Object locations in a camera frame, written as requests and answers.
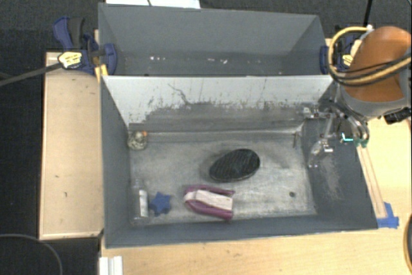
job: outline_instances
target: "yellow cable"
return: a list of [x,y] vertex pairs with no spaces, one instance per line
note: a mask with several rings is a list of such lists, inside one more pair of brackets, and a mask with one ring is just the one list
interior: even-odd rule
[[[364,28],[362,26],[350,26],[349,28],[345,28],[341,31],[339,31],[337,34],[335,34],[330,42],[330,47],[328,50],[328,63],[329,63],[329,70],[336,76],[339,78],[345,78],[346,75],[348,73],[341,73],[338,72],[332,65],[332,58],[333,58],[333,46],[336,43],[336,41],[344,34],[346,33],[350,33],[350,32],[367,32],[368,29]],[[379,78],[383,78],[384,76],[386,76],[387,74],[393,73],[396,70],[400,69],[403,66],[408,65],[411,62],[411,58],[408,57],[407,59],[402,60],[401,62],[391,66],[390,68],[387,68],[385,70],[382,70],[380,72],[374,73],[372,75],[366,76],[366,77],[362,77],[362,78],[358,78],[358,79],[352,79],[352,80],[346,80],[345,83],[348,85],[356,85],[356,84],[360,84],[360,83],[368,83],[368,82],[372,82],[376,79]]]

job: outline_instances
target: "blue clamp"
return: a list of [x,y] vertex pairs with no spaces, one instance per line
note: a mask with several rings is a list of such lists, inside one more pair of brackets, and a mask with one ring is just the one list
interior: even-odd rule
[[392,206],[390,203],[384,202],[386,218],[377,219],[378,228],[398,228],[399,227],[399,217],[393,215]]
[[167,214],[170,211],[170,195],[156,193],[156,197],[150,201],[150,210],[154,211],[155,216],[160,216],[162,213]]
[[63,16],[56,20],[53,24],[53,34],[58,40],[65,52],[75,50],[81,53],[81,65],[75,69],[86,72],[90,75],[95,74],[95,67],[93,62],[94,57],[99,58],[100,64],[106,64],[109,75],[115,73],[117,67],[117,53],[113,44],[105,44],[100,50],[97,41],[89,33],[82,36],[83,19],[70,19]]

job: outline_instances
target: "orange object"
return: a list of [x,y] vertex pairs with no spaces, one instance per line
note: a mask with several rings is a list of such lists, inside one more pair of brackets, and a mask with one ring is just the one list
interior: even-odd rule
[[[347,75],[350,75],[351,70],[361,70],[398,59],[410,46],[409,32],[394,26],[378,28],[371,32],[359,47]],[[351,97],[367,102],[390,102],[403,97],[399,86],[399,74],[375,84],[344,88]]]

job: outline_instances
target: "white label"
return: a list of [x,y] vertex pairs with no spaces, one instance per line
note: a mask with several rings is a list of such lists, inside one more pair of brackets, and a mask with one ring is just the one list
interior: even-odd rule
[[196,191],[195,200],[206,205],[216,207],[217,209],[231,211],[233,207],[233,199],[228,196],[211,193],[206,190]]
[[147,204],[147,192],[144,190],[139,190],[140,197],[140,216],[148,217],[149,216],[149,206]]

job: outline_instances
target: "blue tape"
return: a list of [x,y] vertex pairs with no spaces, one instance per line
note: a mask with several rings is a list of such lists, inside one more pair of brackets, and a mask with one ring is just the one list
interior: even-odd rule
[[398,228],[399,227],[399,217],[393,215],[392,206],[390,203],[384,202],[386,214],[388,215],[386,218],[377,219],[378,221],[378,228]]

